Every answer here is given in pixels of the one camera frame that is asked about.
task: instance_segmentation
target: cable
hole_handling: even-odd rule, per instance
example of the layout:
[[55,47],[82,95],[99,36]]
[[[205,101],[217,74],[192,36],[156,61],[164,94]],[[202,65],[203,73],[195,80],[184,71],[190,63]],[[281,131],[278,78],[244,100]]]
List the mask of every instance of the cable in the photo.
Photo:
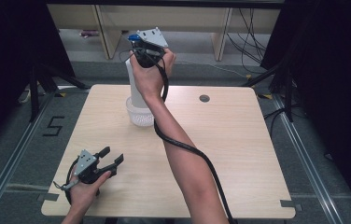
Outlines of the cable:
[[[134,55],[134,50],[133,50],[133,49],[126,49],[126,50],[121,51],[121,52],[118,54],[119,60],[120,60],[122,63],[125,63],[128,59],[130,59],[130,57],[132,57],[132,55]],[[129,53],[130,51],[132,51],[133,53],[132,53],[132,54],[129,54],[128,57],[127,57],[125,60],[122,60],[122,59],[121,59],[121,54],[122,54],[122,53],[126,53],[126,52]]]
[[[229,34],[227,34],[228,38],[231,40],[232,44],[236,47],[237,50],[239,50],[240,52],[242,52],[242,66],[245,68],[245,70],[247,70],[248,72],[250,73],[255,73],[255,74],[262,74],[262,73],[257,73],[257,72],[254,72],[254,71],[250,71],[249,69],[247,69],[245,67],[245,64],[244,64],[244,55],[249,57],[250,59],[252,59],[253,61],[255,61],[256,63],[261,63],[261,60],[263,58],[263,53],[262,51],[263,50],[266,50],[266,48],[257,40],[257,38],[255,37],[255,32],[254,32],[254,23],[253,23],[253,19],[254,19],[254,9],[251,8],[249,9],[250,10],[250,21],[249,21],[249,24],[247,23],[246,21],[246,18],[245,16],[243,15],[243,12],[241,10],[241,8],[239,8],[239,12],[240,12],[240,15],[243,19],[243,22],[247,28],[247,36],[246,36],[246,39],[242,38],[240,36],[240,34],[238,34],[238,36],[243,40],[244,44],[243,46],[239,46],[238,44],[236,44],[235,41],[233,41],[233,39],[231,38],[231,36]],[[253,39],[254,41],[254,44],[250,44],[248,43],[248,38],[251,36],[251,38]],[[251,47],[254,47],[255,50],[257,51],[257,55],[258,57],[254,56],[252,53],[248,52],[246,50],[246,45],[248,46],[251,46]]]
[[[166,98],[167,98],[167,92],[168,92],[168,89],[169,89],[169,80],[168,80],[168,77],[167,77],[167,74],[166,74],[166,70],[165,70],[165,63],[164,63],[164,60],[161,59],[163,61],[163,67],[160,67],[158,65],[157,62],[155,62],[149,55],[146,54],[146,56],[152,61],[155,63],[155,66],[158,67],[160,73],[161,73],[161,78],[163,80],[163,86],[164,86],[164,90],[163,90],[163,94],[162,94],[162,99],[163,101],[165,102],[166,101]],[[226,197],[225,197],[225,193],[223,191],[223,188],[221,186],[221,183],[219,181],[219,178],[218,178],[218,175],[217,175],[217,172],[216,172],[216,169],[214,168],[214,165],[213,163],[208,159],[208,157],[201,151],[199,150],[198,148],[196,147],[192,147],[188,144],[185,144],[185,143],[182,143],[182,142],[178,142],[176,141],[175,139],[173,138],[170,138],[168,136],[166,136],[164,133],[161,132],[160,128],[158,127],[158,124],[156,123],[156,120],[154,120],[154,129],[155,129],[155,132],[156,134],[165,142],[167,143],[170,143],[174,146],[177,146],[177,147],[182,147],[198,156],[200,156],[201,158],[204,159],[204,161],[207,163],[208,167],[210,168],[210,171],[211,171],[211,174],[212,176],[214,177],[214,180],[216,182],[216,185],[217,185],[217,189],[218,189],[218,192],[219,192],[219,195],[220,195],[220,198],[222,200],[222,203],[223,203],[223,206],[224,206],[224,209],[225,209],[225,212],[228,216],[228,220],[229,220],[229,223],[231,224],[235,224],[237,223],[236,220],[233,219],[232,217],[232,213],[229,209],[229,206],[228,206],[228,202],[226,200]]]
[[[299,107],[299,106],[301,106],[301,105],[297,103],[297,104],[292,105],[291,108]],[[272,122],[271,122],[271,125],[270,125],[270,129],[269,129],[269,136],[271,138],[272,138],[272,133],[273,133],[273,129],[274,129],[274,121],[275,121],[275,119],[277,118],[277,116],[279,116],[281,113],[283,113],[285,111],[286,111],[286,109],[284,107],[282,107],[280,109],[275,110],[272,113],[269,113],[269,114],[263,116],[264,119],[267,119],[270,116],[274,115],[274,118],[272,119]]]
[[179,61],[179,62],[175,62],[175,63],[189,63],[189,64],[208,65],[208,66],[214,67],[214,68],[216,68],[216,69],[218,69],[218,70],[222,70],[222,71],[225,71],[225,72],[234,73],[234,74],[236,74],[237,76],[247,78],[247,76],[245,76],[245,75],[243,75],[243,74],[240,74],[240,73],[238,73],[238,72],[236,72],[236,71],[229,70],[229,69],[225,69],[225,68],[221,68],[221,67],[215,66],[215,65],[213,65],[213,64],[209,64],[209,63],[191,63],[191,62],[187,62],[187,61]]

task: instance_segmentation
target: white plastic basket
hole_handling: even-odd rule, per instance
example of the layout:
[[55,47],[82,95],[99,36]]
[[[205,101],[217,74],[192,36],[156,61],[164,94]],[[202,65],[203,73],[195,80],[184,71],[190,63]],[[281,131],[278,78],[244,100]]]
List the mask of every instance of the white plastic basket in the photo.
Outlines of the white plastic basket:
[[126,108],[130,121],[140,127],[153,125],[153,115],[149,108],[138,108],[132,105],[132,97],[127,98]]

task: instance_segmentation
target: small round hole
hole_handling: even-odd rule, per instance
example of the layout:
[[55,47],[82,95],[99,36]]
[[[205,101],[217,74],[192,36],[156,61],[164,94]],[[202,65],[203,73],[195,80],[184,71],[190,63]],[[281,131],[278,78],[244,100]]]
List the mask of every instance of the small round hole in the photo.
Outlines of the small round hole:
[[202,102],[204,102],[204,103],[207,103],[207,102],[210,101],[210,97],[209,97],[208,95],[201,95],[201,96],[199,97],[199,99],[200,99]]

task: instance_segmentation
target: black cable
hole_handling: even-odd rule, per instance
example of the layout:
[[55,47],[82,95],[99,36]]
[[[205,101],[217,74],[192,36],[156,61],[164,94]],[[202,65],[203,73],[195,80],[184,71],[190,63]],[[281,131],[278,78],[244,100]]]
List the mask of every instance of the black cable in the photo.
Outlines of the black cable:
[[257,50],[257,53],[258,53],[258,55],[260,56],[260,59],[262,60],[263,54],[262,54],[262,52],[260,51],[260,48],[259,48],[259,46],[258,46],[258,44],[260,44],[260,42],[257,40],[257,38],[255,38],[254,22],[253,22],[253,20],[254,20],[254,8],[251,8],[251,9],[250,9],[250,18],[251,18],[251,20],[250,20],[250,33],[251,33],[251,37],[252,37],[252,39],[254,40],[255,48],[256,48],[256,50]]
[[262,74],[260,72],[254,72],[254,71],[251,71],[249,70],[248,68],[246,68],[245,64],[244,64],[244,61],[243,61],[243,54],[247,55],[249,58],[251,58],[252,60],[254,60],[256,63],[260,63],[260,60],[255,58],[250,52],[247,52],[245,51],[244,49],[242,49],[240,46],[238,46],[233,40],[232,38],[230,37],[229,34],[227,34],[228,38],[231,40],[231,43],[236,47],[237,50],[239,50],[240,52],[242,52],[242,66],[243,68],[249,72],[249,73],[254,73],[254,74]]
[[[247,42],[247,40],[248,40],[248,36],[250,35],[250,31],[249,31],[249,28],[247,29],[248,30],[248,33],[247,33],[247,36],[246,36],[246,42]],[[243,51],[246,51],[245,50],[245,48],[246,48],[246,42],[245,42],[245,44],[243,45]]]
[[[125,63],[128,59],[130,59],[130,57],[132,57],[132,55],[134,55],[134,49],[143,49],[143,48],[133,48],[133,49],[126,49],[126,50],[124,50],[124,51],[121,51],[121,52],[118,54],[119,60],[120,60],[121,62]],[[132,53],[132,54],[129,54],[128,57],[127,57],[125,60],[122,60],[122,59],[121,59],[121,54],[122,54],[122,53],[126,53],[126,52],[130,52],[130,51],[132,51],[133,53]]]
[[[243,21],[244,21],[244,23],[245,23],[245,25],[246,25],[246,27],[247,27],[248,32],[251,33],[251,32],[250,32],[250,28],[248,27],[248,24],[247,24],[247,22],[246,22],[246,19],[245,19],[244,15],[243,15],[243,12],[242,12],[242,9],[241,9],[241,8],[239,8],[239,12],[240,12],[240,15],[241,15],[242,18],[243,18]],[[252,17],[253,17],[253,16],[254,16],[254,8],[251,8],[251,9],[250,9],[250,23],[251,23],[252,25],[253,25],[253,21],[252,21]],[[251,34],[252,34],[252,38],[255,40],[255,43],[258,44],[258,45],[260,45],[262,48],[266,49],[266,47],[263,46],[263,45],[255,38],[254,32],[252,32]]]
[[[165,63],[164,63],[164,60],[162,59],[163,61],[163,67],[160,67],[158,65],[157,62],[155,62],[149,55],[146,54],[146,56],[152,61],[155,63],[155,66],[159,69],[160,73],[161,73],[161,78],[163,80],[163,86],[164,86],[164,90],[163,90],[163,95],[162,95],[162,99],[163,101],[165,102],[166,101],[166,98],[167,98],[167,92],[168,92],[168,89],[169,89],[169,80],[168,80],[168,77],[167,77],[167,74],[166,74],[166,70],[165,70]],[[211,174],[212,176],[214,177],[214,180],[216,181],[216,185],[217,185],[217,188],[218,188],[218,192],[219,192],[219,195],[220,195],[220,198],[222,200],[222,203],[223,203],[223,206],[224,206],[224,209],[225,209],[225,212],[228,216],[228,221],[229,223],[231,224],[236,224],[236,220],[233,219],[232,217],[232,213],[229,209],[229,206],[228,206],[228,202],[226,200],[226,197],[225,197],[225,193],[223,191],[223,188],[221,186],[221,183],[219,181],[219,177],[218,177],[218,174],[217,174],[217,171],[216,169],[214,168],[214,165],[213,163],[208,159],[208,157],[201,151],[199,150],[198,148],[196,147],[192,147],[188,144],[185,144],[185,143],[182,143],[182,142],[178,142],[176,141],[175,139],[173,138],[170,138],[168,136],[166,136],[161,130],[160,128],[158,127],[158,124],[156,123],[156,120],[154,120],[154,128],[155,128],[155,132],[156,134],[165,142],[167,143],[170,143],[174,146],[177,146],[177,147],[181,147],[181,148],[184,148],[198,156],[200,156],[201,158],[204,159],[204,161],[207,163],[208,167],[210,168],[210,171],[211,171]]]
[[[243,40],[243,42],[247,42],[239,33],[237,34],[239,36],[239,38],[241,38]],[[260,46],[257,46],[257,45],[253,45],[249,42],[247,42],[247,44],[250,46],[250,47],[254,47],[254,48],[257,48],[257,49],[260,49],[260,50],[266,50],[266,48],[263,48],[263,47],[260,47]]]
[[[291,108],[292,107],[299,107],[299,106],[301,106],[301,105],[297,103],[297,104],[292,105]],[[280,109],[275,110],[272,113],[269,113],[269,114],[263,116],[264,119],[267,119],[270,116],[274,115],[274,118],[272,119],[272,122],[271,122],[270,130],[269,130],[269,135],[271,138],[272,138],[272,133],[273,133],[273,129],[274,129],[274,120],[277,118],[277,116],[279,116],[281,113],[283,113],[285,111],[286,111],[286,109],[284,107],[282,107]]]

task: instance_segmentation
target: wooden table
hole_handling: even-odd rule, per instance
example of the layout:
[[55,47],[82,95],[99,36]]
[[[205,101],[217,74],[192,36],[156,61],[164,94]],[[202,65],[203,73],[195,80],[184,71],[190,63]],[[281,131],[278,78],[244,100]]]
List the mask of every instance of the wooden table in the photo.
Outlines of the wooden table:
[[[210,101],[200,101],[208,95]],[[126,99],[130,86],[95,85],[81,111],[54,181],[64,183],[72,161],[82,149],[111,152],[99,166],[113,163],[121,153],[125,161],[118,175],[100,189],[87,216],[190,217],[170,170],[162,140],[153,127],[130,122]],[[170,111],[197,148],[214,163],[229,207],[236,218],[293,218],[294,208],[282,207],[290,196],[255,93],[250,88],[170,86]],[[60,194],[44,201],[46,216],[65,216],[69,204]]]

